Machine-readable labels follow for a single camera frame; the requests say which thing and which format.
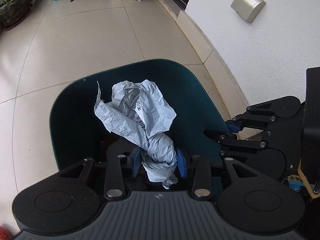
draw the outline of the crumpled paper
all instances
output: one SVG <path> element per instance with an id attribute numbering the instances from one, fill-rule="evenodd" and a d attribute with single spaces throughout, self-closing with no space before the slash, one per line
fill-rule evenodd
<path id="1" fill-rule="evenodd" d="M 95 115 L 109 132 L 123 136 L 142 148 L 141 162 L 151 182 L 169 189 L 178 179 L 173 174 L 178 158 L 168 131 L 175 111 L 154 82 L 120 82 L 112 87 L 112 101 L 104 103 L 98 90 Z"/>

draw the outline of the metal pin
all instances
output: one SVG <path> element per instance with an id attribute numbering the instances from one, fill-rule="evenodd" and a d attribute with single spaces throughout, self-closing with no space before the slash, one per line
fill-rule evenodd
<path id="1" fill-rule="evenodd" d="M 315 183 L 315 187 L 313 188 L 313 193 L 314 194 L 319 194 L 320 192 L 320 181 L 319 179 Z"/>
<path id="2" fill-rule="evenodd" d="M 197 197 L 207 197 L 210 195 L 210 191 L 205 188 L 199 188 L 195 190 L 195 195 Z"/>
<path id="3" fill-rule="evenodd" d="M 122 195 L 122 191 L 119 189 L 109 189 L 107 191 L 108 197 L 120 197 Z"/>
<path id="4" fill-rule="evenodd" d="M 259 145 L 260 145 L 261 148 L 263 148 L 263 147 L 265 147 L 267 145 L 267 143 L 266 142 L 261 142 Z"/>

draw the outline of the white wall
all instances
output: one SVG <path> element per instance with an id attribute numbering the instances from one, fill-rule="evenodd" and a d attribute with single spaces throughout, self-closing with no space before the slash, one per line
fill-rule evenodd
<path id="1" fill-rule="evenodd" d="M 211 41 L 250 104 L 305 99 L 306 72 L 320 66 L 320 0 L 265 0 L 253 23 L 233 0 L 190 0 L 186 12 Z"/>

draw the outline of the beige floor tile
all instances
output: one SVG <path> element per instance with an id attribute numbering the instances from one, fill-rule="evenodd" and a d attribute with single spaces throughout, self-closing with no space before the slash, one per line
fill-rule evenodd
<path id="1" fill-rule="evenodd" d="M 57 0 L 52 2 L 42 21 L 73 13 L 116 7 L 123 7 L 121 0 L 74 0 L 73 2 L 70 2 L 70 0 Z M 107 26 L 103 21 L 100 23 L 101 25 Z"/>
<path id="2" fill-rule="evenodd" d="M 145 59 L 165 58 L 183 65 L 201 61 L 164 8 L 126 8 Z"/>
<path id="3" fill-rule="evenodd" d="M 39 24 L 51 4 L 52 0 L 36 0 L 33 9 L 29 13 L 28 17 L 10 31 L 18 32 L 33 25 Z"/>
<path id="4" fill-rule="evenodd" d="M 16 96 L 23 63 L 37 28 L 34 25 L 20 32 L 1 33 L 0 103 Z"/>
<path id="5" fill-rule="evenodd" d="M 243 128 L 241 132 L 238 132 L 238 136 L 241 140 L 245 140 L 247 138 L 250 138 L 252 136 L 255 136 L 258 133 L 256 129 L 251 128 Z"/>
<path id="6" fill-rule="evenodd" d="M 125 7 L 161 7 L 158 0 L 122 0 Z"/>
<path id="7" fill-rule="evenodd" d="M 39 26 L 18 95 L 142 60 L 124 8 L 64 16 Z"/>
<path id="8" fill-rule="evenodd" d="M 212 102 L 216 106 L 222 118 L 226 121 L 230 119 L 230 115 L 225 104 L 222 101 L 222 98 L 213 83 L 209 73 L 205 69 L 204 65 L 187 65 L 186 66 L 191 72 L 197 77 L 201 85 L 204 87 L 205 91 L 208 93 Z"/>
<path id="9" fill-rule="evenodd" d="M 19 232 L 11 206 L 17 195 L 12 160 L 12 119 L 15 99 L 0 104 L 0 225 L 10 234 Z"/>
<path id="10" fill-rule="evenodd" d="M 58 172 L 49 117 L 55 99 L 67 85 L 17 97 L 13 122 L 13 158 L 19 192 Z"/>

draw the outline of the baseboard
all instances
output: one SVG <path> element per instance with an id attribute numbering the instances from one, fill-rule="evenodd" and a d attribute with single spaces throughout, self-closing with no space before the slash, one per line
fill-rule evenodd
<path id="1" fill-rule="evenodd" d="M 245 112 L 249 105 L 236 79 L 228 66 L 191 17 L 172 0 L 158 0 L 175 20 L 211 76 L 226 108 L 233 117 Z M 245 128 L 238 133 L 240 139 L 247 139 L 258 133 L 255 129 Z"/>

